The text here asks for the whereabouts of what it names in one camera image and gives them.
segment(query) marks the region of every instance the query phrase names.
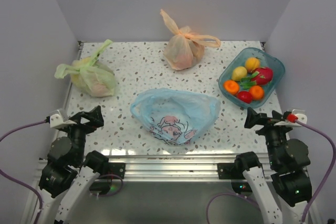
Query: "speckled tabletop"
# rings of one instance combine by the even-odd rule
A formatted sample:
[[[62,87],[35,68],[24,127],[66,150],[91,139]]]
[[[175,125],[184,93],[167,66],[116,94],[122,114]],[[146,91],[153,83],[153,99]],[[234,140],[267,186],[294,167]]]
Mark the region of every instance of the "speckled tabletop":
[[[85,43],[81,58],[89,57],[101,43]],[[265,139],[254,130],[244,129],[246,110],[228,101],[218,88],[217,78],[246,47],[261,49],[258,41],[223,41],[220,48],[206,48],[205,56],[195,67],[174,71],[163,56],[166,42],[116,42],[100,55],[116,76],[118,88],[113,97],[93,98],[76,87],[71,88],[67,112],[90,111],[102,106],[104,127],[88,135],[86,153],[93,150],[104,155],[225,154],[254,151],[267,152]],[[190,145],[170,146],[150,135],[132,118],[130,104],[137,94],[153,88],[170,88],[204,93],[221,102],[216,123]],[[260,108],[270,114],[280,111],[273,93]]]

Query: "green plastic bag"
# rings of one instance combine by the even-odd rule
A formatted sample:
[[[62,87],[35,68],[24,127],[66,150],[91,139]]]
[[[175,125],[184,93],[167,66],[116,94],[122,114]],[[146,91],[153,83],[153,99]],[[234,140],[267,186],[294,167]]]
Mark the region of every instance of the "green plastic bag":
[[[112,43],[109,39],[91,56],[74,60],[72,66],[61,64],[57,67],[55,78],[63,79],[70,75],[71,82],[83,92],[93,97],[114,95],[116,82],[113,71],[98,62],[99,55]]]

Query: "red cable plug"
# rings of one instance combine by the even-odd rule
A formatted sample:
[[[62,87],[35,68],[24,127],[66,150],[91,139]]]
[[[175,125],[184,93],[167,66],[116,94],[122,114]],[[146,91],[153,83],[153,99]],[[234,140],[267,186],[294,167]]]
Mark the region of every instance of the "red cable plug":
[[[294,114],[289,114],[288,117],[286,118],[289,122],[295,123],[297,119],[299,119],[296,115]]]

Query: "orange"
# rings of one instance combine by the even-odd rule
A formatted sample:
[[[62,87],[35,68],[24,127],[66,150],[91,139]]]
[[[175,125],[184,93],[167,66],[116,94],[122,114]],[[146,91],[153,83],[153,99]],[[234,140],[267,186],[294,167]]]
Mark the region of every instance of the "orange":
[[[255,101],[261,100],[265,94],[261,86],[253,86],[248,92],[252,95],[253,100]]]
[[[227,80],[223,84],[224,89],[226,89],[227,92],[230,94],[235,95],[239,91],[239,84],[232,80]]]

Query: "open plastic bag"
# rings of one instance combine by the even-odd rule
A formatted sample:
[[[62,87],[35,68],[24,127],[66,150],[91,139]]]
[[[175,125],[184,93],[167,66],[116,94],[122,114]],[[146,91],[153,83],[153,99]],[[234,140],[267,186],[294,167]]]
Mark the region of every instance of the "open plastic bag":
[[[205,94],[151,89],[138,95],[131,113],[159,140],[188,144],[215,123],[221,103]]]
[[[188,26],[179,29],[164,10],[161,10],[160,14],[166,27],[175,35],[163,52],[173,69],[182,70],[196,65],[204,56],[204,47],[220,47],[221,41],[216,37],[191,32]]]
[[[98,62],[99,55],[112,43],[109,39],[91,56],[74,60],[72,66],[60,64],[55,78],[63,79],[70,74],[71,82],[83,92],[93,97],[106,97],[114,94],[116,82],[113,71]]]

